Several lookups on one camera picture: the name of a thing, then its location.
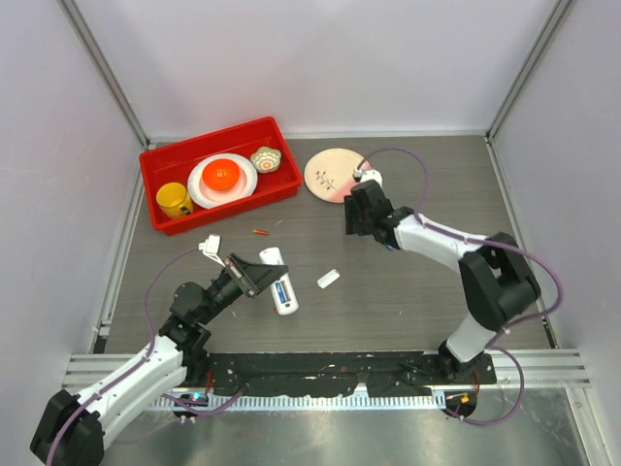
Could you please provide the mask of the blue battery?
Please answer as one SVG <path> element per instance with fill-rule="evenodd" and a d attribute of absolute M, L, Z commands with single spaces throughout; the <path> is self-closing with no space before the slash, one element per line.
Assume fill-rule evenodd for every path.
<path fill-rule="evenodd" d="M 277 291 L 277 295 L 278 295 L 278 299 L 282 304 L 285 304 L 288 299 L 286 297 L 286 293 L 282 287 L 282 285 L 280 283 L 276 283 L 276 291 Z"/>

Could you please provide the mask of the white remote control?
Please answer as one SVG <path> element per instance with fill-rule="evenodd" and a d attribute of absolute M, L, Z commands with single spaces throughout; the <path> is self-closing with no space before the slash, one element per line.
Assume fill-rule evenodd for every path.
<path fill-rule="evenodd" d="M 271 247 L 259 252 L 260 261 L 266 265 L 283 265 L 284 260 L 278 247 Z M 277 314 L 289 316 L 299 309 L 299 301 L 292 286 L 292 282 L 287 273 L 277 279 L 271 286 L 270 291 L 273 296 Z"/>

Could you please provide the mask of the white battery cover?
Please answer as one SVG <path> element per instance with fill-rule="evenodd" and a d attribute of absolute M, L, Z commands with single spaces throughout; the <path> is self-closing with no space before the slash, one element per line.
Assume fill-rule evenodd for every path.
<path fill-rule="evenodd" d="M 317 280 L 317 285 L 321 289 L 325 289 L 327 286 L 334 283 L 341 276 L 337 269 L 332 269 Z"/>

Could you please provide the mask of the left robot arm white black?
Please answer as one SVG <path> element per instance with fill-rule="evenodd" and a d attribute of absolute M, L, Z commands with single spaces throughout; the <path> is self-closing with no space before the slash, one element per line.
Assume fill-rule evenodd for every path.
<path fill-rule="evenodd" d="M 188 282 L 174 293 L 170 315 L 131 359 L 78 393 L 59 390 L 47 402 L 30 442 L 46 465 L 98 465 L 106 449 L 148 405 L 172 388 L 199 385 L 208 371 L 206 324 L 238 298 L 254 298 L 287 274 L 284 264 L 229 254 L 208 287 Z"/>

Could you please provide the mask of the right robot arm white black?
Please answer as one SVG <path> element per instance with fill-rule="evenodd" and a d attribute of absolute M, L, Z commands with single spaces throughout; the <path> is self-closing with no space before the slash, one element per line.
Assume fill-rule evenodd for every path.
<path fill-rule="evenodd" d="M 488 343 L 540 297 L 540 286 L 514 239 L 448 228 L 395 209 L 375 180 L 356 183 L 344 198 L 345 233 L 421 254 L 460 275 L 467 315 L 439 347 L 438 369 L 449 383 L 468 377 Z"/>

